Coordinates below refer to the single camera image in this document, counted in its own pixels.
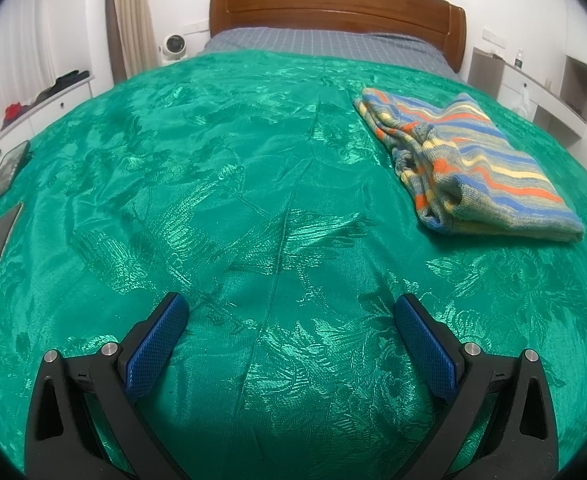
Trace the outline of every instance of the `striped clothing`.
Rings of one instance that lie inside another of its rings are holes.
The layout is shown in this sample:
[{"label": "striped clothing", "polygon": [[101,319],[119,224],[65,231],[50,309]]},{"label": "striped clothing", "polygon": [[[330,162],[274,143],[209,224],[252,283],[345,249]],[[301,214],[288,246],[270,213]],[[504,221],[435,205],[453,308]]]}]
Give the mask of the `striped clothing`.
[{"label": "striped clothing", "polygon": [[536,161],[514,150],[467,94],[440,109],[365,88],[353,104],[391,152],[427,227],[582,240],[582,222]]}]

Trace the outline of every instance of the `headboard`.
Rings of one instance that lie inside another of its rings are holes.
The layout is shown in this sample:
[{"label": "headboard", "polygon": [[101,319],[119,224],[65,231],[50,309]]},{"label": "headboard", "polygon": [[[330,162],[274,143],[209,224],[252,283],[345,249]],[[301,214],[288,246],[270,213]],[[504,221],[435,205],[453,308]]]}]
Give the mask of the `headboard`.
[{"label": "headboard", "polygon": [[464,56],[464,9],[444,0],[211,0],[212,37],[236,27],[398,32],[438,47],[458,72]]}]

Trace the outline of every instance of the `blue gripper pad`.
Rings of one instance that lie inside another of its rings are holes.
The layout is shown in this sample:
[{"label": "blue gripper pad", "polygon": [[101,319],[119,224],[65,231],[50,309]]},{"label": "blue gripper pad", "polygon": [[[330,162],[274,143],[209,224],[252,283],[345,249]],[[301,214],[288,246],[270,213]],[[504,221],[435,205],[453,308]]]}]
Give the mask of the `blue gripper pad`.
[{"label": "blue gripper pad", "polygon": [[125,393],[132,402],[152,390],[187,325],[188,315],[185,298],[176,294],[126,363]]},{"label": "blue gripper pad", "polygon": [[431,392],[451,402],[458,393],[458,384],[455,365],[449,354],[405,296],[396,301],[393,316],[398,332]]}]

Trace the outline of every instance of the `metal screw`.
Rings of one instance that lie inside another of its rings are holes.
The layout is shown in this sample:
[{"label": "metal screw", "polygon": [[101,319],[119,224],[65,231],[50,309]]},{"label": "metal screw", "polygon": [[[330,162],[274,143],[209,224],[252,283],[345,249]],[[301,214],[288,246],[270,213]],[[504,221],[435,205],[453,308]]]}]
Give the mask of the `metal screw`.
[{"label": "metal screw", "polygon": [[51,363],[51,362],[55,361],[57,357],[58,357],[58,352],[56,350],[48,350],[47,352],[45,352],[45,355],[43,355],[43,359],[45,360],[45,363]]},{"label": "metal screw", "polygon": [[531,350],[530,348],[525,350],[525,357],[529,359],[532,363],[538,360],[538,352],[535,350]]},{"label": "metal screw", "polygon": [[482,352],[482,348],[480,348],[480,346],[478,346],[477,344],[470,342],[465,343],[464,351],[467,352],[467,354],[469,355],[478,355],[480,352]]},{"label": "metal screw", "polygon": [[100,352],[103,355],[113,355],[116,352],[118,352],[118,343],[114,343],[114,342],[105,343],[102,346],[102,348],[100,349]]}]

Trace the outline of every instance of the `green satin fabric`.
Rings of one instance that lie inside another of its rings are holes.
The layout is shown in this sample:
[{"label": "green satin fabric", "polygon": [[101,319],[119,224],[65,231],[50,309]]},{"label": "green satin fabric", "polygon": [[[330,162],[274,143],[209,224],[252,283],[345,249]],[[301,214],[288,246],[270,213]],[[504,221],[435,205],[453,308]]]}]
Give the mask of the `green satin fabric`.
[{"label": "green satin fabric", "polygon": [[587,435],[587,233],[429,232],[352,108],[367,86],[437,106],[469,92],[587,227],[587,172],[456,82],[256,51],[136,76],[37,136],[0,200],[0,215],[25,203],[0,264],[0,445],[16,464],[42,354],[120,340],[168,290],[189,324],[138,406],[195,480],[391,478],[437,412],[393,326],[404,292],[487,352],[536,349],[571,457]]}]

